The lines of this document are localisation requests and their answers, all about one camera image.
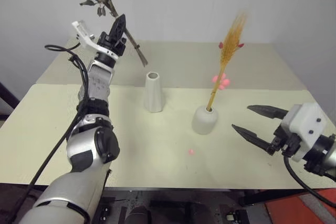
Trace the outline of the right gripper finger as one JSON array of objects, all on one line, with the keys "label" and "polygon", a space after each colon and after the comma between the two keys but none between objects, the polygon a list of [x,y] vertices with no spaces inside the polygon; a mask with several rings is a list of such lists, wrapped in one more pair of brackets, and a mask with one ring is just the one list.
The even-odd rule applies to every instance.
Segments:
[{"label": "right gripper finger", "polygon": [[267,152],[269,155],[273,155],[274,154],[274,150],[271,147],[271,144],[260,139],[257,134],[242,128],[240,126],[237,126],[235,124],[232,124],[233,129],[239,134],[241,135],[246,141],[248,141],[249,143],[257,146],[258,148],[261,148],[263,151]]},{"label": "right gripper finger", "polygon": [[287,110],[280,109],[274,106],[269,106],[269,105],[249,105],[247,109],[265,116],[270,119],[283,119],[286,114],[288,113]]}]

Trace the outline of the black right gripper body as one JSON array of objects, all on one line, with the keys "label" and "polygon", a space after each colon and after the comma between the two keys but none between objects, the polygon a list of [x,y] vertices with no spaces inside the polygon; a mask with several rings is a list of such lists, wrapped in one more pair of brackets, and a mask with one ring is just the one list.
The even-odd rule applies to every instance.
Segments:
[{"label": "black right gripper body", "polygon": [[283,156],[292,157],[300,148],[301,138],[296,133],[287,133],[281,125],[274,131],[274,136],[266,149],[269,155],[281,151]]}]

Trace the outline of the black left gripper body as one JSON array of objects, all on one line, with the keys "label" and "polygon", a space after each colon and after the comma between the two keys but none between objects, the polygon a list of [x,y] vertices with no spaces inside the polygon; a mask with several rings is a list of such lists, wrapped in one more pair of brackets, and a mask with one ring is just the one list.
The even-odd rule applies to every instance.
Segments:
[{"label": "black left gripper body", "polygon": [[103,31],[97,41],[97,44],[105,49],[109,49],[114,54],[120,57],[125,51],[126,42],[127,39],[124,37],[121,37],[119,40],[110,39],[109,35]]}]

